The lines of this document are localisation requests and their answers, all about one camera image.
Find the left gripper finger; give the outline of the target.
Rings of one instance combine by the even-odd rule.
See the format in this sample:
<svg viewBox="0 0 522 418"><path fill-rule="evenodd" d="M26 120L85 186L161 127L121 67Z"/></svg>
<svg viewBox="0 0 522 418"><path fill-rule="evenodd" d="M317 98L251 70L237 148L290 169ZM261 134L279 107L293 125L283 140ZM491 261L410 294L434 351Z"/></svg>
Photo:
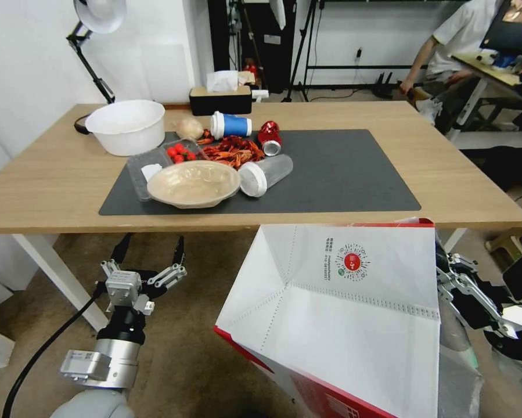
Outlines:
<svg viewBox="0 0 522 418"><path fill-rule="evenodd" d="M131 238L132 233L126 233L121 241L114 246L110 259L104 260L100 263L106 276L111 276L112 273L120 270L120 264L123 263L125 259Z"/></svg>
<svg viewBox="0 0 522 418"><path fill-rule="evenodd" d="M185 260L185 241L180 236L175 247L172 264L155 276L150 278L146 284L154 289L170 289L178 284L187 275L187 270L183 265Z"/></svg>

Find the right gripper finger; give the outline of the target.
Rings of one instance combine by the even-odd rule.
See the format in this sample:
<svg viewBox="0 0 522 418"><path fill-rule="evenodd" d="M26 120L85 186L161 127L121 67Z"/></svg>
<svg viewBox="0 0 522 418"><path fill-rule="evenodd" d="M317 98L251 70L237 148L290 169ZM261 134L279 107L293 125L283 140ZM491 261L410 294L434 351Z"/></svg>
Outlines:
<svg viewBox="0 0 522 418"><path fill-rule="evenodd" d="M477 263L458 253L447 253L446 274L451 280L476 280Z"/></svg>
<svg viewBox="0 0 522 418"><path fill-rule="evenodd" d="M451 268L447 270L436 267L437 273L437 290L439 296L448 302L451 306L461 299L463 289L465 287L465 274L453 271Z"/></svg>

